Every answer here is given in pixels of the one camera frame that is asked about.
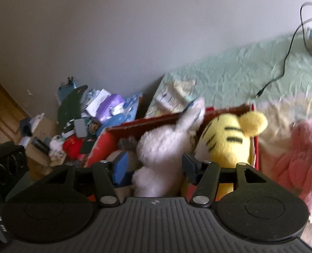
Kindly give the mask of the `pink bear plush toy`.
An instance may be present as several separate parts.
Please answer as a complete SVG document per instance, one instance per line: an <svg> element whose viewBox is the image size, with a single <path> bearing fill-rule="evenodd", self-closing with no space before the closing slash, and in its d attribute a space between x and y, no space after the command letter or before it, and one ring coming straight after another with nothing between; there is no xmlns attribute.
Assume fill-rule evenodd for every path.
<svg viewBox="0 0 312 253"><path fill-rule="evenodd" d="M300 121L291 127L291 149L274 167L274 180L297 193L305 202L312 223L312 121Z"/></svg>

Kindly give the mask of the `cardboard box on floor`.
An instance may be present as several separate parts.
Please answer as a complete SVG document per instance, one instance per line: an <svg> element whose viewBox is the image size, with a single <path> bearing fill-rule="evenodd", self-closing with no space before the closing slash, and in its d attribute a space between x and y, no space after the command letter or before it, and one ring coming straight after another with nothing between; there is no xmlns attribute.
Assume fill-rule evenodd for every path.
<svg viewBox="0 0 312 253"><path fill-rule="evenodd" d="M18 141L25 148L27 158L46 167L62 165L66 154L62 151L63 141L56 123L42 113L32 118L29 124L32 135L21 136Z"/></svg>

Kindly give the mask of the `red cardboard box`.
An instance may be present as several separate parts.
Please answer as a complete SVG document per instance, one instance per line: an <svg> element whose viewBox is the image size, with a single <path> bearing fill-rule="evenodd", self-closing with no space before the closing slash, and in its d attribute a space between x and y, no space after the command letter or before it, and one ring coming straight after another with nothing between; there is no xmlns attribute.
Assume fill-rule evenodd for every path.
<svg viewBox="0 0 312 253"><path fill-rule="evenodd" d="M200 137L206 125L212 121L213 118L223 114L231 113L237 116L243 115L248 111L254 111L255 106L253 104L243 104L238 107L228 107L226 109L215 109L214 107L206 108L205 117L201 124L197 136ZM90 167L96 162L105 160L112 152L118 149L118 142L122 138L128 138L133 136L136 140L139 140L141 136L150 130L156 129L163 125L174 125L179 118L179 114L167 114L160 117L138 119L133 122L123 123L120 126L105 128L100 136L97 138L94 144L88 160L85 164L86 167Z"/></svg>

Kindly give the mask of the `pastel patterned bed sheet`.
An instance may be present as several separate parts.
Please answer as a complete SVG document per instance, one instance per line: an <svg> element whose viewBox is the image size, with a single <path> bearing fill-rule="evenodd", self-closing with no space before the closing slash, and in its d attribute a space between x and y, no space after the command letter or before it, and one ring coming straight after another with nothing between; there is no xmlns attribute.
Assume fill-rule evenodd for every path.
<svg viewBox="0 0 312 253"><path fill-rule="evenodd" d="M167 97L174 86L186 97L204 97L208 107L252 103L264 113L269 125L259 137L259 155L268 177L290 149L291 125L312 120L312 56L301 33L230 49L164 75L146 117L175 113Z"/></svg>

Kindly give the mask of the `yellow tiger plush toy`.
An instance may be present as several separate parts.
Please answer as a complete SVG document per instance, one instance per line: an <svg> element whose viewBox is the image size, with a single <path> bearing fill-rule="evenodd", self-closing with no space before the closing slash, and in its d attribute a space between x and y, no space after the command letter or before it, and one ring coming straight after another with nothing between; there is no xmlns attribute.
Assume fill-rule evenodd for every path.
<svg viewBox="0 0 312 253"><path fill-rule="evenodd" d="M254 138L266 129L266 116L258 111L243 115L224 113L210 121L194 150L200 162L211 161L221 168L235 168L238 163L255 163Z"/></svg>

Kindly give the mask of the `purple tissue pack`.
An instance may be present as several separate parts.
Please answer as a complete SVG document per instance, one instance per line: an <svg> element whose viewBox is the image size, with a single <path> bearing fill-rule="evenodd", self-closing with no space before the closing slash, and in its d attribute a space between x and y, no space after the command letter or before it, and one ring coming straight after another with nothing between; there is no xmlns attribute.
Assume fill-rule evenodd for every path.
<svg viewBox="0 0 312 253"><path fill-rule="evenodd" d="M99 105L95 114L95 119L100 123L104 123L106 120L110 119L113 116L113 109L116 106L123 105L124 103L125 99L119 94L110 94Z"/></svg>

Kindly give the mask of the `black speaker device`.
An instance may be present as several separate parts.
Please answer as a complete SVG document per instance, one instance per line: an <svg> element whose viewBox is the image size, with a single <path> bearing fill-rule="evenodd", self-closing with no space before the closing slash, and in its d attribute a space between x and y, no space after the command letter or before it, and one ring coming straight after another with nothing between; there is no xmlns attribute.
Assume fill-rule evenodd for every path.
<svg viewBox="0 0 312 253"><path fill-rule="evenodd" d="M25 148L13 141L0 144L0 203L29 171Z"/></svg>

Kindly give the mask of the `white rabbit plush toy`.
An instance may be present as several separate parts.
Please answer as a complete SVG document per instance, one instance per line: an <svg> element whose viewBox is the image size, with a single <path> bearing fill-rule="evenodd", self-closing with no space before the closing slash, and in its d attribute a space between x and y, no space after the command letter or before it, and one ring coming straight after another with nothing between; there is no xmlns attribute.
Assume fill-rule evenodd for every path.
<svg viewBox="0 0 312 253"><path fill-rule="evenodd" d="M195 150L205 111L205 100L199 97L182 111L175 125L163 125L142 135L136 153L143 166L132 176L135 197L178 195L184 179L182 155Z"/></svg>

